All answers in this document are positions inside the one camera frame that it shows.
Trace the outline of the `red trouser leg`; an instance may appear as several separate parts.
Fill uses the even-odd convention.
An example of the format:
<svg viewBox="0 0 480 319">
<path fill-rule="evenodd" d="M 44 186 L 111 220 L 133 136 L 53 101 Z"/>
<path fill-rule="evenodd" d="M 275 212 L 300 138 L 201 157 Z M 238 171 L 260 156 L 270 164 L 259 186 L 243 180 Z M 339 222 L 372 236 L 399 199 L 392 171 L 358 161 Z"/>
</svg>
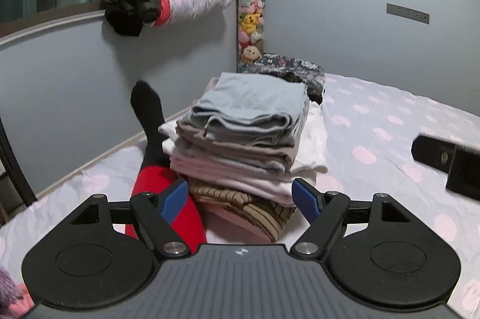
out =
<svg viewBox="0 0 480 319">
<path fill-rule="evenodd" d="M 194 254 L 206 233 L 188 183 L 161 166 L 141 168 L 130 199 L 133 220 L 125 233 L 160 256 Z"/>
</svg>

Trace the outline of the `white folded garment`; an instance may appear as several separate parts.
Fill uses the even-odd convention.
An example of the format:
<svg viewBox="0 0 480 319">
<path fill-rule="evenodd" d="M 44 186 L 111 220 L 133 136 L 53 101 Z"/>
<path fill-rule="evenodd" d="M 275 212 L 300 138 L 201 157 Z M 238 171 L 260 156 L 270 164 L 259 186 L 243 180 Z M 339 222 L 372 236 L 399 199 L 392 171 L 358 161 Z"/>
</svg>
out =
<svg viewBox="0 0 480 319">
<path fill-rule="evenodd" d="M 317 102 L 309 103 L 309 110 L 301 133 L 297 155 L 290 167 L 291 174 L 313 171 L 327 173 L 326 144 L 328 134 L 321 107 Z"/>
</svg>

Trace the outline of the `pink folded garment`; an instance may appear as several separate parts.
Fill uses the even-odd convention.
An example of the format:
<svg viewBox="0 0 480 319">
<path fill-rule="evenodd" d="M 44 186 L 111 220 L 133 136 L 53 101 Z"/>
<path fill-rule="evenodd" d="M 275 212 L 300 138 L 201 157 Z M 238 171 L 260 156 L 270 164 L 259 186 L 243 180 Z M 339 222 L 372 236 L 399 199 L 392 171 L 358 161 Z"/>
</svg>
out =
<svg viewBox="0 0 480 319">
<path fill-rule="evenodd" d="M 158 128 L 160 134 L 167 136 L 162 147 L 169 156 L 173 170 L 204 182 L 257 195 L 283 206 L 294 206 L 291 195 L 292 178 L 264 178 L 245 169 L 218 163 L 208 153 L 197 152 L 186 141 L 181 140 L 174 129 L 175 124 L 174 121 L 168 121 Z"/>
</svg>

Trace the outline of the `striped brown folded garment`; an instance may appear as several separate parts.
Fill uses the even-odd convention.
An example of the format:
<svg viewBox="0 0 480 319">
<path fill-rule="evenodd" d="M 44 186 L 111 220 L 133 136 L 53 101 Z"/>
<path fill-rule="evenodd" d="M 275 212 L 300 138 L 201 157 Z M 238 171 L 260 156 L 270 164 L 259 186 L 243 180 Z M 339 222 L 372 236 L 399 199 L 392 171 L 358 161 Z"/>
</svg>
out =
<svg viewBox="0 0 480 319">
<path fill-rule="evenodd" d="M 193 200 L 203 211 L 275 243 L 295 215 L 295 207 L 228 187 L 216 186 L 195 178 L 189 179 Z"/>
</svg>

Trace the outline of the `taupe folded garment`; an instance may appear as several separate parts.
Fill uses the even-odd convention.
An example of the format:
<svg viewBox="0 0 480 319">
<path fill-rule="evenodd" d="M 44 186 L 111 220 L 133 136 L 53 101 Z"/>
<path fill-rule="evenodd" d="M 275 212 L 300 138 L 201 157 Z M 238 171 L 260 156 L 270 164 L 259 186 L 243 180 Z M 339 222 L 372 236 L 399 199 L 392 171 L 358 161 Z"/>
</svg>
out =
<svg viewBox="0 0 480 319">
<path fill-rule="evenodd" d="M 191 156 L 203 154 L 220 164 L 255 171 L 260 176 L 278 177 L 287 173 L 299 149 L 298 139 L 293 147 L 273 148 L 211 140 L 207 138 L 205 130 L 194 127 L 186 119 L 176 122 L 176 133 Z"/>
</svg>

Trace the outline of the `polka dot bed sheet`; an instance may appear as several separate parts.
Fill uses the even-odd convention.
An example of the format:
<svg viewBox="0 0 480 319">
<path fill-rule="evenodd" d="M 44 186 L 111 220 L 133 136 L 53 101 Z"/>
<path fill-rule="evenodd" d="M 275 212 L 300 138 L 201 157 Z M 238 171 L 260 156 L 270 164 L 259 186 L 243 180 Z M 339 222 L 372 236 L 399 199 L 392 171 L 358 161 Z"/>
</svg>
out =
<svg viewBox="0 0 480 319">
<path fill-rule="evenodd" d="M 328 171 L 317 177 L 323 191 L 355 200 L 376 192 L 392 195 L 448 242 L 461 260 L 461 276 L 449 304 L 462 317 L 479 316 L 479 203 L 448 192 L 443 173 L 414 162 L 419 134 L 479 146 L 479 118 L 392 86 L 329 75 L 322 104 L 328 134 Z M 136 135 L 66 176 L 1 229 L 1 264 L 21 282 L 21 263 L 37 241 L 95 193 L 123 201 L 143 159 Z"/>
</svg>

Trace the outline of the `black sock leg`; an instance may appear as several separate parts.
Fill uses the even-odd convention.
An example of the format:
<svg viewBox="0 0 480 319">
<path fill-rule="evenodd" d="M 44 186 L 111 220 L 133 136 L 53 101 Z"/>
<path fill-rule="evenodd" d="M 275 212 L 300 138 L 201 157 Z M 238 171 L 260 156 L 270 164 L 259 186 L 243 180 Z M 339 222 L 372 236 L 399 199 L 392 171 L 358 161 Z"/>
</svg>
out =
<svg viewBox="0 0 480 319">
<path fill-rule="evenodd" d="M 142 168 L 154 165 L 169 168 L 169 156 L 163 151 L 163 142 L 168 137 L 159 131 L 165 119 L 158 94 L 148 83 L 139 80 L 131 90 L 130 104 L 146 136 Z"/>
</svg>

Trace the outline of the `grey folded shirt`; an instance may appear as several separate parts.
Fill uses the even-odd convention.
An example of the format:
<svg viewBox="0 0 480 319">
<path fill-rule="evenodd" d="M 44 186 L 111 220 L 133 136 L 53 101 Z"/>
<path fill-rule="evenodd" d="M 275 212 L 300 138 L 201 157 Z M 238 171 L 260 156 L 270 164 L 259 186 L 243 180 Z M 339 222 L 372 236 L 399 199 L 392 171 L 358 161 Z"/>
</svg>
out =
<svg viewBox="0 0 480 319">
<path fill-rule="evenodd" d="M 303 83 L 265 74 L 222 73 L 216 86 L 193 104 L 187 122 L 218 142 L 292 148 L 308 105 Z"/>
</svg>

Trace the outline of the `dark patterned cloth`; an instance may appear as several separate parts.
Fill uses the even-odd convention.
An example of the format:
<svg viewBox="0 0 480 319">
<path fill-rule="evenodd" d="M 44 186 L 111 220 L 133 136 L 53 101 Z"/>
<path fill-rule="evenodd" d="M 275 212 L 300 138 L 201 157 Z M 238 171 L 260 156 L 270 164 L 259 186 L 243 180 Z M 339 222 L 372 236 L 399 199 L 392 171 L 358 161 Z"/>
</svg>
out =
<svg viewBox="0 0 480 319">
<path fill-rule="evenodd" d="M 319 65 L 310 61 L 274 53 L 264 53 L 260 59 L 251 64 L 241 64 L 239 72 L 266 74 L 290 83 L 303 83 L 311 101 L 319 105 L 323 102 L 326 73 Z"/>
</svg>

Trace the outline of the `purple fuzzy cloth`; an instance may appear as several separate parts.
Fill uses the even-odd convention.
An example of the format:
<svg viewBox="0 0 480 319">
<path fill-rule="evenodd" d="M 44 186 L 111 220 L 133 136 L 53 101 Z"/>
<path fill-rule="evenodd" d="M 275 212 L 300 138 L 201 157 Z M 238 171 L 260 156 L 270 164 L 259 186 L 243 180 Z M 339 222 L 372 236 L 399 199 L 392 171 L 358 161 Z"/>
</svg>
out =
<svg viewBox="0 0 480 319">
<path fill-rule="evenodd" d="M 0 304 L 1 309 L 9 308 L 23 298 L 23 293 L 12 280 L 10 273 L 0 268 Z"/>
</svg>

